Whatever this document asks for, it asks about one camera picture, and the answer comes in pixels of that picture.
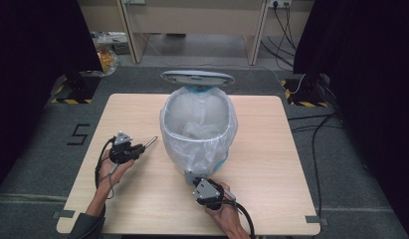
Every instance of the power outlet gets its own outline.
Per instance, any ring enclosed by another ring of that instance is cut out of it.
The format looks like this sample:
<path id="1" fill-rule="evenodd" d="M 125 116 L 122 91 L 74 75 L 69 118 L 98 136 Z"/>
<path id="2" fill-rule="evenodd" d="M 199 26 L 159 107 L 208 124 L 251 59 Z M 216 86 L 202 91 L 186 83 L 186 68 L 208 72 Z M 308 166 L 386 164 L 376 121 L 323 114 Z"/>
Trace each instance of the power outlet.
<path id="1" fill-rule="evenodd" d="M 287 7 L 291 7 L 292 0 L 270 0 L 269 8 L 274 8 L 275 2 L 278 2 L 277 9 L 285 9 Z"/>

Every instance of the black sleeve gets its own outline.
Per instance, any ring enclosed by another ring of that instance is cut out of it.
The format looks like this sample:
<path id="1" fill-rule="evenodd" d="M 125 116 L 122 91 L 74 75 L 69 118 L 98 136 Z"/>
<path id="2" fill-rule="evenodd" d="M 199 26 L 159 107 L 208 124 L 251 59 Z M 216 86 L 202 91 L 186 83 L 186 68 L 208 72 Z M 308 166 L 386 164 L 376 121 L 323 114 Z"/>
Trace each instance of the black sleeve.
<path id="1" fill-rule="evenodd" d="M 102 234 L 102 227 L 104 226 L 105 207 L 102 210 L 100 217 L 94 217 L 81 213 L 75 222 L 74 228 L 68 239 L 97 239 Z"/>

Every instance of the trash bin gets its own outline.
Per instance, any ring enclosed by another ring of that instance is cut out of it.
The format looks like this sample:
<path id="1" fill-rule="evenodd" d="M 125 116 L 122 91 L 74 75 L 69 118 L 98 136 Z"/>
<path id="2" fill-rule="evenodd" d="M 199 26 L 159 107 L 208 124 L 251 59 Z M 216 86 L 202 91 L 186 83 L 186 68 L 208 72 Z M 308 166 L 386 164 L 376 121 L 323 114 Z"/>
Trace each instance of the trash bin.
<path id="1" fill-rule="evenodd" d="M 172 93 L 160 113 L 166 151 L 186 182 L 208 177 L 228 158 L 238 122 L 234 106 L 219 89 L 234 84 L 226 74 L 169 71 L 161 78 L 182 86 Z"/>

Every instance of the trash can lid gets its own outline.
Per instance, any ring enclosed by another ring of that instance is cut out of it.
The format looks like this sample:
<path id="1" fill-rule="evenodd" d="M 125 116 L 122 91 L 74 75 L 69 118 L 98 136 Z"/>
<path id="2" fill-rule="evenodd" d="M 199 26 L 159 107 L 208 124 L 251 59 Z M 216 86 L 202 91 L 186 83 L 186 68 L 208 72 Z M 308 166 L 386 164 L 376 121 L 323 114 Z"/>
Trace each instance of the trash can lid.
<path id="1" fill-rule="evenodd" d="M 224 87 L 235 83 L 235 79 L 229 75 L 203 71 L 168 71 L 160 77 L 182 86 Z"/>

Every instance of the human hand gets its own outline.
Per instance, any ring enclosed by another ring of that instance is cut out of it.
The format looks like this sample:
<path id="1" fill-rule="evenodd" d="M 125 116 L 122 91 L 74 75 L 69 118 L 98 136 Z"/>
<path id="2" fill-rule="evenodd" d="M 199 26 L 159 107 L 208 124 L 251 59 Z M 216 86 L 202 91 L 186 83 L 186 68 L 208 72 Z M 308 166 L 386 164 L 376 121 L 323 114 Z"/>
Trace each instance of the human hand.
<path id="1" fill-rule="evenodd" d="M 223 182 L 220 182 L 219 184 L 224 189 L 230 191 L 229 185 Z M 229 195 L 225 194 L 224 196 L 229 200 L 232 200 Z M 229 238 L 250 238 L 247 231 L 245 231 L 241 225 L 238 210 L 232 205 L 223 204 L 219 210 L 212 210 L 205 207 L 205 212 L 213 218 L 217 226 L 219 226 L 219 228 L 222 229 L 222 231 L 225 232 Z"/>
<path id="2" fill-rule="evenodd" d="M 115 164 L 109 158 L 109 149 L 107 149 L 102 157 L 102 167 L 100 169 L 99 187 L 104 191 L 110 191 L 115 184 L 119 183 L 123 174 L 134 164 L 134 160 L 129 160 L 126 163 L 117 166 L 116 170 L 110 174 Z"/>

